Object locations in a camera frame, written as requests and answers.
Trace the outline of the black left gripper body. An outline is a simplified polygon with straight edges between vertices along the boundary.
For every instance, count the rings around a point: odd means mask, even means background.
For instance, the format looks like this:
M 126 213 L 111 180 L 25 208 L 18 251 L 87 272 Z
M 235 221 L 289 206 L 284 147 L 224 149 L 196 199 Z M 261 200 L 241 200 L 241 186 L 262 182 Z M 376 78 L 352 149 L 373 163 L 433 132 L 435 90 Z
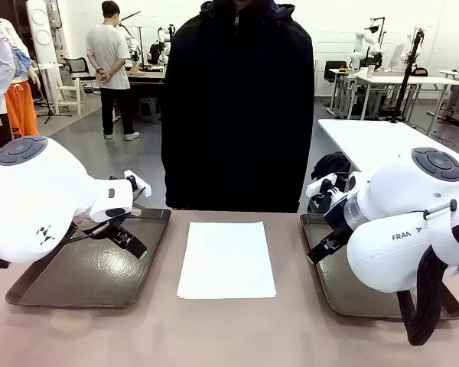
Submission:
M 116 218 L 112 218 L 109 221 L 109 226 L 106 229 L 106 237 L 108 239 L 131 239 L 132 234 L 130 231 L 125 229 L 122 224 L 130 217 L 129 213 L 126 213 Z

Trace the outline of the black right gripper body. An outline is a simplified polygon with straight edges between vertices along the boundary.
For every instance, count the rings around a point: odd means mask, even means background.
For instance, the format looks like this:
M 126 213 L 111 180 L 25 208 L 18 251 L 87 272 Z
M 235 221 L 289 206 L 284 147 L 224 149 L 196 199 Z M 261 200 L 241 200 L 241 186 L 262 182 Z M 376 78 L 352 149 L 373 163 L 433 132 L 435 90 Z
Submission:
M 324 214 L 324 221 L 332 228 L 334 239 L 349 239 L 353 233 L 345 220 L 344 207 L 346 203 L 347 198 L 342 198 Z

